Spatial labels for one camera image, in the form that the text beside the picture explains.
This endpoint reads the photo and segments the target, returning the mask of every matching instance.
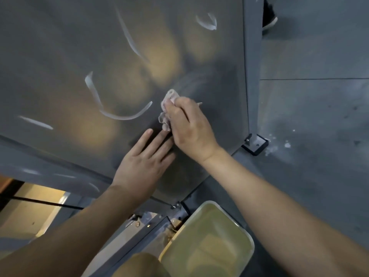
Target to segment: white shoe sole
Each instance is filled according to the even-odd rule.
[[[265,25],[263,27],[263,31],[272,28],[277,23],[277,21],[278,21],[278,18],[276,17],[275,19],[273,19],[273,21],[271,23],[269,23],[268,25]]]

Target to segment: finger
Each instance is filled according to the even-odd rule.
[[[131,154],[132,156],[139,155],[142,152],[143,148],[145,147],[147,141],[149,140],[152,132],[153,130],[151,128],[146,130],[128,153]]]
[[[190,98],[179,97],[174,101],[176,107],[182,108],[190,122],[200,117],[201,110],[199,106]]]
[[[164,171],[169,167],[170,164],[176,159],[176,155],[174,153],[168,154],[161,162],[161,167]]]
[[[156,151],[156,153],[154,153],[152,157],[161,161],[163,157],[168,153],[168,151],[173,147],[173,144],[173,137],[170,137],[164,142],[164,144],[162,144],[162,146]]]
[[[172,101],[167,100],[165,102],[165,109],[167,110],[167,115],[170,119],[170,125],[176,127],[177,129],[184,128],[189,125],[185,113],[181,108],[176,107]]]
[[[152,140],[152,142],[147,146],[147,148],[142,152],[142,154],[146,158],[152,157],[152,155],[156,152],[156,150],[160,147],[161,143],[163,143],[165,137],[168,135],[170,131],[160,131],[160,133]]]

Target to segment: hand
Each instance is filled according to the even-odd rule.
[[[111,186],[119,186],[131,196],[137,204],[142,204],[155,191],[156,182],[175,159],[168,151],[173,146],[173,137],[163,142],[167,131],[161,131],[143,150],[153,130],[148,129],[123,158],[114,176]]]
[[[211,126],[195,101],[179,97],[165,103],[174,142],[190,158],[202,165],[220,149]]]

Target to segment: person's right hand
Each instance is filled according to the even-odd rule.
[[[208,120],[195,101],[179,97],[175,104],[167,100],[165,108],[174,142],[190,158],[202,165],[220,149]]]

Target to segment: black shoe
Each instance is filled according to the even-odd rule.
[[[278,21],[278,18],[274,14],[272,5],[268,4],[264,0],[264,12],[263,12],[263,31],[272,28]]]

